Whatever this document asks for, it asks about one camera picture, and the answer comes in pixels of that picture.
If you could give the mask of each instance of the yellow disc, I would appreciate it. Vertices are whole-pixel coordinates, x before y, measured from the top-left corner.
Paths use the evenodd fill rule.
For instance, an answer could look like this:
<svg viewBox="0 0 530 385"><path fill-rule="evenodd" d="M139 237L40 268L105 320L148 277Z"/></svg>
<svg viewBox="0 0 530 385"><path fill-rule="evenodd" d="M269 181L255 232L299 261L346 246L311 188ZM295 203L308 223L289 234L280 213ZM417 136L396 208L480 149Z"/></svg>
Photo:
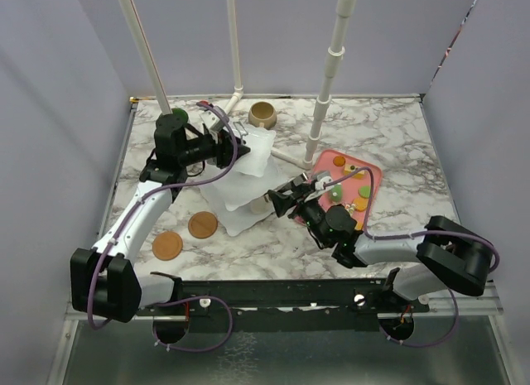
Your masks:
<svg viewBox="0 0 530 385"><path fill-rule="evenodd" d="M368 207L368 199L356 197L354 199L355 211L365 211Z"/></svg>

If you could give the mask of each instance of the screw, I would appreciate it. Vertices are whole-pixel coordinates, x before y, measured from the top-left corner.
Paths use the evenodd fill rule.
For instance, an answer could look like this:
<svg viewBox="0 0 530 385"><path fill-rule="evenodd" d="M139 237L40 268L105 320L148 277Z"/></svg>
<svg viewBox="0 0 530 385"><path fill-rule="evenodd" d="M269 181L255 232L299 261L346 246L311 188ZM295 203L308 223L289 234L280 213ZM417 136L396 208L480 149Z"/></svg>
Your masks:
<svg viewBox="0 0 530 385"><path fill-rule="evenodd" d="M199 300L199 305L202 306L202 307L205 308L205 309L206 309L208 306L210 306L210 303L211 303L211 301L210 301L209 298L201 298L201 299Z"/></svg>
<svg viewBox="0 0 530 385"><path fill-rule="evenodd" d="M356 306L363 306L366 303L366 298L362 294L356 294L354 296L354 303Z"/></svg>
<svg viewBox="0 0 530 385"><path fill-rule="evenodd" d="M427 305L429 303L429 296L427 295L419 296L417 300L420 302L420 304Z"/></svg>

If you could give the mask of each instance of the white pvc pipe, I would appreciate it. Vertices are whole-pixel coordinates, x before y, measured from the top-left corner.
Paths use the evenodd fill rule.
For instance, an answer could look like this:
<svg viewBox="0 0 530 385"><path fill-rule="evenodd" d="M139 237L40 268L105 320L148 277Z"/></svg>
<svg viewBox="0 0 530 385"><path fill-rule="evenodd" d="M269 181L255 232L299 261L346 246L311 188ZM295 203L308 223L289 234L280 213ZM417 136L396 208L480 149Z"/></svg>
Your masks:
<svg viewBox="0 0 530 385"><path fill-rule="evenodd" d="M232 109L234 108L236 103L241 100L242 97L243 97L243 89L241 89L240 91L235 90L229 102L224 107L224 112L226 114L229 114L230 112L232 112Z"/></svg>
<svg viewBox="0 0 530 385"><path fill-rule="evenodd" d="M119 0L119 5L122 8L123 15L125 16L132 33L132 38L136 43L138 53L142 58L143 65L146 67L152 86L155 89L155 96L160 105L160 110L163 114L169 114L171 113L171 107L169 106L169 102L167 102L166 92L164 91L164 86L162 85L160 75L158 74L157 64L155 64L155 60L152 57L151 49L149 48L149 43L147 42L146 34L143 31L142 23L140 22L140 17L138 16L134 1Z"/></svg>
<svg viewBox="0 0 530 385"><path fill-rule="evenodd" d="M297 167L300 167L300 168L303 168L303 169L306 169L306 170L310 170L313 167L312 164L310 166L308 166L301 159L298 159L298 158L296 158L294 156L291 156L291 155L287 155L286 153L280 151L276 147L273 147L271 149L271 153L272 153L272 155L274 157L277 157L278 159L281 159L281 160L287 161L287 162L289 162L291 164L294 164Z"/></svg>
<svg viewBox="0 0 530 385"><path fill-rule="evenodd" d="M315 154L320 139L320 128L322 127L322 122L330 105L330 91L333 78L339 69L339 64L345 53L344 43L348 30L348 20L354 11L356 2L357 0L338 0L337 2L337 18L335 20L335 27L333 28L331 45L325 59L324 81L318 99L316 100L311 133L306 144L306 155L302 161L304 168L313 164L313 155Z"/></svg>
<svg viewBox="0 0 530 385"><path fill-rule="evenodd" d="M229 14L230 49L232 51L232 70L234 72L234 89L242 90L241 67L239 64L238 23L235 11L235 0L226 0Z"/></svg>

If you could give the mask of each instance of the gray wall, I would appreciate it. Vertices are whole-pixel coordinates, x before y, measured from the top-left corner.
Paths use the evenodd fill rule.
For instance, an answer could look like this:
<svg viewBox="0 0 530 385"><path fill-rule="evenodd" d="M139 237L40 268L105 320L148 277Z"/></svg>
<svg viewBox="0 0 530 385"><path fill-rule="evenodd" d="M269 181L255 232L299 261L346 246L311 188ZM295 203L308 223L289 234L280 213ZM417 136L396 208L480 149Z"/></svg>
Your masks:
<svg viewBox="0 0 530 385"><path fill-rule="evenodd" d="M153 95L117 0L79 0L130 94ZM169 94L231 93L225 0L135 0ZM336 94L425 93L473 0L359 0ZM236 0L247 93L317 93L336 0Z"/></svg>
<svg viewBox="0 0 530 385"><path fill-rule="evenodd" d="M0 0L2 383L46 380L70 255L94 241L127 114L77 0Z"/></svg>
<svg viewBox="0 0 530 385"><path fill-rule="evenodd" d="M464 224L503 261L494 279L530 379L530 0L479 0L425 109Z"/></svg>

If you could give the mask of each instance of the brown round coaster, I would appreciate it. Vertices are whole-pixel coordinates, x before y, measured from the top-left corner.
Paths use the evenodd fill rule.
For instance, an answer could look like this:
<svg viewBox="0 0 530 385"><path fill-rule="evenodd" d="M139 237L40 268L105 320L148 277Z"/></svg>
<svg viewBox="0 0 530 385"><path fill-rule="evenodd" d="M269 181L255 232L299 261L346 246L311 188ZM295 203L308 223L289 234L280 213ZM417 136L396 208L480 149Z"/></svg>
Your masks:
<svg viewBox="0 0 530 385"><path fill-rule="evenodd" d="M217 218L212 213L201 211L191 217L188 230L194 238L209 238L217 230Z"/></svg>
<svg viewBox="0 0 530 385"><path fill-rule="evenodd" d="M175 232L163 232L152 241L152 252L162 261L169 261L182 251L182 238Z"/></svg>

